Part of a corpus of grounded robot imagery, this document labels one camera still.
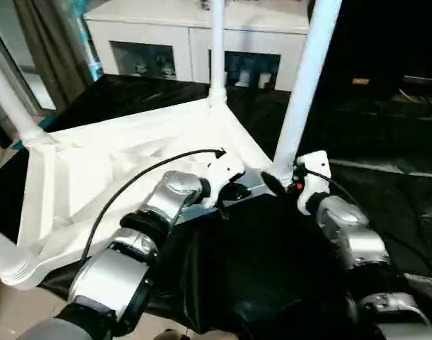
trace curtain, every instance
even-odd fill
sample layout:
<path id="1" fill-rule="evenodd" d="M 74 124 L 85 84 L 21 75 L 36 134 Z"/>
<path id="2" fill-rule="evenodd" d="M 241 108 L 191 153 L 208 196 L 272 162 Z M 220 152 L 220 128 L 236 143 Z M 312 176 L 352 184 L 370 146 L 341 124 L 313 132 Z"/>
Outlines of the curtain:
<path id="1" fill-rule="evenodd" d="M 70 36 L 64 13 L 52 0 L 14 0 L 24 36 L 40 77 L 57 110 L 63 111 L 91 76 L 78 37 Z"/>

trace black cloth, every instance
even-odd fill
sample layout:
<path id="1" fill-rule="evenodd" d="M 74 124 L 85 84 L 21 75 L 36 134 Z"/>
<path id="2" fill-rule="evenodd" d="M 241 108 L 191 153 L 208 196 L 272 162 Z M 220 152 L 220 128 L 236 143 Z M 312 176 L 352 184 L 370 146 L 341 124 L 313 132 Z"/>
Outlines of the black cloth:
<path id="1" fill-rule="evenodd" d="M 48 130 L 207 93 L 203 84 L 106 75 Z M 227 95 L 234 114 L 273 157 L 290 94 L 229 88 Z M 432 107 L 316 98 L 300 152 L 317 149 L 327 150 L 333 178 L 358 199 L 376 228 L 393 236 L 386 239 L 392 260 L 413 274 L 410 289 L 432 321 Z M 21 150 L 0 171 L 0 230 L 12 240 L 27 159 Z M 337 265 L 313 221 L 297 213 L 295 200 L 265 195 L 228 209 L 228 221 L 215 213 L 176 228 L 166 245 L 176 255 L 161 255 L 148 311 L 197 332 L 220 328 L 252 339 L 292 338 L 289 332 L 303 329 L 308 339 L 325 339 L 348 331 Z M 42 286 L 65 296 L 76 269 L 58 269 Z"/>

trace floor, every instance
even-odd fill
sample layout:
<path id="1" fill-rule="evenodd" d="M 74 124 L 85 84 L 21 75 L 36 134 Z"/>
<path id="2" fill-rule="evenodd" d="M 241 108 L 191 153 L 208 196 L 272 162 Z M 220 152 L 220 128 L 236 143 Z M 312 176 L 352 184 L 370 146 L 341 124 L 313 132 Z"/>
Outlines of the floor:
<path id="1" fill-rule="evenodd" d="M 17 339 L 25 330 L 34 324 L 55 316 L 64 307 L 64 301 L 47 292 L 36 288 L 29 291 L 20 291 L 8 287 L 0 282 L 0 340 Z M 166 329 L 175 329 L 186 334 L 192 340 L 236 340 L 236 336 L 222 331 L 212 331 L 204 335 L 194 334 L 174 321 L 142 315 L 136 330 L 119 339 L 152 340 L 156 335 Z"/>

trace cabinet door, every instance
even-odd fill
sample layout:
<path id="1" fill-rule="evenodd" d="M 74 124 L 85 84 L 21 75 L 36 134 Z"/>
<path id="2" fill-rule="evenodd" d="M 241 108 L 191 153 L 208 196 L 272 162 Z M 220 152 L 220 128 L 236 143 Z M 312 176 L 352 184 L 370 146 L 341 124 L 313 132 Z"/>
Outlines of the cabinet door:
<path id="1" fill-rule="evenodd" d="M 193 80 L 210 82 L 211 30 L 191 28 Z M 306 35 L 225 30 L 226 83 L 291 91 Z"/>
<path id="2" fill-rule="evenodd" d="M 104 73 L 191 81 L 186 27 L 88 20 Z"/>

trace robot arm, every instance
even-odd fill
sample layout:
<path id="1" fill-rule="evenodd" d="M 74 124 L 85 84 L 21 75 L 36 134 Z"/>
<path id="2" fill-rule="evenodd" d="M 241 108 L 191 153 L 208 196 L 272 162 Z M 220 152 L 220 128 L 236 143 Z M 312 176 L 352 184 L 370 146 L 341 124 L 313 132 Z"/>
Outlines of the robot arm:
<path id="1" fill-rule="evenodd" d="M 330 177 L 328 164 L 323 151 L 297 159 L 297 166 L 304 168 L 301 172 L 305 182 L 298 208 L 314 216 L 326 238 L 335 245 L 359 315 L 376 325 L 387 340 L 432 340 L 431 323 L 406 293 L 407 280 L 391 264 L 383 240 L 369 227 L 363 211 L 330 194 L 328 181 L 306 172 L 308 169 Z"/>
<path id="2" fill-rule="evenodd" d="M 167 171 L 139 209 L 122 218 L 110 244 L 81 268 L 69 304 L 20 339 L 102 340 L 132 332 L 147 307 L 158 251 L 182 209 L 211 208 L 220 190 L 243 173 L 228 154 L 209 165 L 204 179 Z"/>

